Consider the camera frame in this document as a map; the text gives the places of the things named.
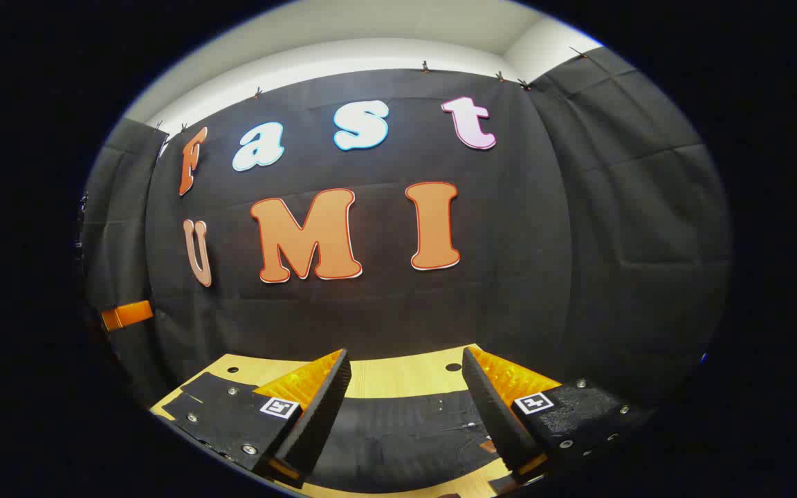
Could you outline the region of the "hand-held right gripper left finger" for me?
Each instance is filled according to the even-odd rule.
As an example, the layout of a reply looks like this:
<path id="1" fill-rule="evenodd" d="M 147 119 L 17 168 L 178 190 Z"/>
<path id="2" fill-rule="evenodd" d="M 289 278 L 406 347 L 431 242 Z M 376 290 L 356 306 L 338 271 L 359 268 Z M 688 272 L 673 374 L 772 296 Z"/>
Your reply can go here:
<path id="1" fill-rule="evenodd" d="M 260 387 L 205 372 L 163 410 L 219 456 L 263 479 L 301 486 L 322 456 L 350 381 L 341 348 Z"/>

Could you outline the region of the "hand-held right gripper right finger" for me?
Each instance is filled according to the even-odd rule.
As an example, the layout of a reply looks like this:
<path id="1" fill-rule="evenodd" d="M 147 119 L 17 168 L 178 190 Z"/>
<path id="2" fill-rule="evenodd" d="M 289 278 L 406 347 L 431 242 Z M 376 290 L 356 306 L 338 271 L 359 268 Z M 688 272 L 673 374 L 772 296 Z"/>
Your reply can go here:
<path id="1" fill-rule="evenodd" d="M 594 382 L 563 384 L 475 346 L 463 350 L 462 376 L 514 479 L 569 472 L 650 419 L 649 409 Z"/>

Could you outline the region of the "black jeans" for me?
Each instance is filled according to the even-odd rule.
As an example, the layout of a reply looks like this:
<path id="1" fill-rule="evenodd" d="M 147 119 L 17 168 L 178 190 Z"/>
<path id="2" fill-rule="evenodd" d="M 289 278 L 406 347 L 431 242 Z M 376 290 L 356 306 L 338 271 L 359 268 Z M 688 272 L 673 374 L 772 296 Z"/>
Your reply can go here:
<path id="1" fill-rule="evenodd" d="M 429 488 L 499 459 L 468 391 L 346 397 L 307 483 L 358 494 Z"/>

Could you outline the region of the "black backdrop cloth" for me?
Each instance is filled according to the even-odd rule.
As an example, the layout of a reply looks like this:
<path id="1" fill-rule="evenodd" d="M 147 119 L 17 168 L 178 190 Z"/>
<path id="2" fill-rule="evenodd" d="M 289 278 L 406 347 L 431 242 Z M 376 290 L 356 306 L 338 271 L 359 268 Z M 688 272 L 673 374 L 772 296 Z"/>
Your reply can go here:
<path id="1" fill-rule="evenodd" d="M 380 360 L 478 344 L 656 405 L 717 330 L 717 164 L 651 79 L 595 48 L 526 91 L 455 72 L 275 89 L 168 140 L 124 119 L 80 233 L 105 334 L 151 407 L 226 353 Z"/>

